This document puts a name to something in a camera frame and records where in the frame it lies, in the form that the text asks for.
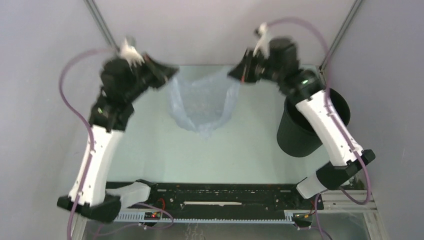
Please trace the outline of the blue plastic trash bag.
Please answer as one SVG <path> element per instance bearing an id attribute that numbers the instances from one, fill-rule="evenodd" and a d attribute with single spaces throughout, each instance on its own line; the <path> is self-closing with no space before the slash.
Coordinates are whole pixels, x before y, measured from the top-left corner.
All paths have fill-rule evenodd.
<path id="1" fill-rule="evenodd" d="M 168 114 L 177 126 L 207 139 L 231 119 L 241 83 L 228 77 L 228 71 L 186 69 L 173 77 L 167 86 Z"/>

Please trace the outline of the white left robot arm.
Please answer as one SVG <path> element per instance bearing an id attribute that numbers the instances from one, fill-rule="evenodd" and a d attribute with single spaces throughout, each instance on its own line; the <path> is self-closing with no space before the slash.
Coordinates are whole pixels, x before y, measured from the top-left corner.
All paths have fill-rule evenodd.
<path id="1" fill-rule="evenodd" d="M 177 66 L 155 61 L 148 54 L 141 61 L 123 57 L 107 60 L 100 71 L 100 92 L 88 118 L 82 118 L 87 144 L 75 183 L 57 200 L 59 208 L 109 224 L 127 205 L 124 198 L 153 208 L 158 194 L 141 181 L 107 192 L 107 175 L 118 143 L 134 114 L 134 102 L 149 89 L 161 89 L 179 72 Z"/>

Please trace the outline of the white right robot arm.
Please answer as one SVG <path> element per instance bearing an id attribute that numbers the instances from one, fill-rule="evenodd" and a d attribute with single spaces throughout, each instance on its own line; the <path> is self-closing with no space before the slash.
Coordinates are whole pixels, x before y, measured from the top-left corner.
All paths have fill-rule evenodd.
<path id="1" fill-rule="evenodd" d="M 338 190 L 376 156 L 348 132 L 318 75 L 301 67 L 297 45 L 277 37 L 267 47 L 268 52 L 248 48 L 227 75 L 244 84 L 265 80 L 277 85 L 285 97 L 277 142 L 288 155 L 304 157 L 320 146 L 326 149 L 329 161 L 298 182 L 290 196 L 295 208 L 304 209 L 312 197 Z"/>

